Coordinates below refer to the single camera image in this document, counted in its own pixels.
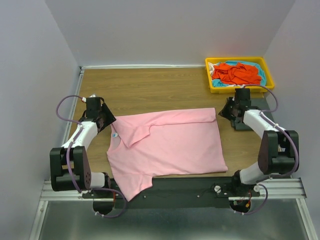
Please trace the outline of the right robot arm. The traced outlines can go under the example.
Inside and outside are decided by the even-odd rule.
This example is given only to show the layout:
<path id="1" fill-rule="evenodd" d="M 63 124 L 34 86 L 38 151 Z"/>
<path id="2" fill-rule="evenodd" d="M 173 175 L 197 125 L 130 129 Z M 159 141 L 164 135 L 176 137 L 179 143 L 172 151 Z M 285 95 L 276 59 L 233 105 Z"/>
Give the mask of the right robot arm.
<path id="1" fill-rule="evenodd" d="M 229 97 L 219 116 L 233 124 L 243 124 L 261 139 L 257 162 L 234 173 L 230 191 L 241 196 L 258 183 L 272 178 L 286 178 L 299 168 L 299 135 L 286 130 L 268 117 L 277 108 L 263 109 L 252 104 L 248 86 L 237 88 Z"/>

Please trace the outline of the pink t-shirt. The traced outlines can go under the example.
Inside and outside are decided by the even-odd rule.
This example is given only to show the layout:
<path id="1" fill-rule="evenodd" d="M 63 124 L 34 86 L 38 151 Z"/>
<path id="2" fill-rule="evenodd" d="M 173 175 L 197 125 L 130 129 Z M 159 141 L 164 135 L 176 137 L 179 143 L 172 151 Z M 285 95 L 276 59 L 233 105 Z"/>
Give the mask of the pink t-shirt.
<path id="1" fill-rule="evenodd" d="M 107 158 L 127 201 L 154 177 L 228 171 L 215 108 L 118 116 L 110 127 Z"/>

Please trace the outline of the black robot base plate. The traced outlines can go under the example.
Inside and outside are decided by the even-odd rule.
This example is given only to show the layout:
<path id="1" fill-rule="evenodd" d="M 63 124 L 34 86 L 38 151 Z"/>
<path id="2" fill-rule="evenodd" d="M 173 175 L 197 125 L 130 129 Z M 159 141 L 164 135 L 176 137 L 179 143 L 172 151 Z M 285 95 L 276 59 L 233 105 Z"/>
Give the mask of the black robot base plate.
<path id="1" fill-rule="evenodd" d="M 102 214 L 113 209 L 244 208 L 252 197 L 260 196 L 255 185 L 244 185 L 237 178 L 182 177 L 154 178 L 152 187 L 143 190 L 128 203 L 116 192 L 90 190 L 82 197 L 93 201 L 93 209 Z"/>

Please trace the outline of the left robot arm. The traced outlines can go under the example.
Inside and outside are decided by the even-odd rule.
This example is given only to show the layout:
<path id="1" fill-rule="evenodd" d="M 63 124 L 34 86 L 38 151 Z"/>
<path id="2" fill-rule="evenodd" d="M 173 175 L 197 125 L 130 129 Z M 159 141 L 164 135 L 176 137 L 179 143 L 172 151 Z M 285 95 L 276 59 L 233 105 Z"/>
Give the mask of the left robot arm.
<path id="1" fill-rule="evenodd" d="M 78 98 L 86 105 L 79 120 L 68 119 L 59 114 L 59 107 L 68 98 Z M 110 194 L 110 177 L 106 172 L 92 172 L 87 150 L 92 140 L 106 127 L 116 121 L 115 116 L 102 97 L 91 95 L 64 97 L 56 107 L 57 117 L 75 123 L 76 130 L 61 146 L 52 148 L 49 153 L 51 187 L 55 192 L 93 190 L 99 197 Z"/>

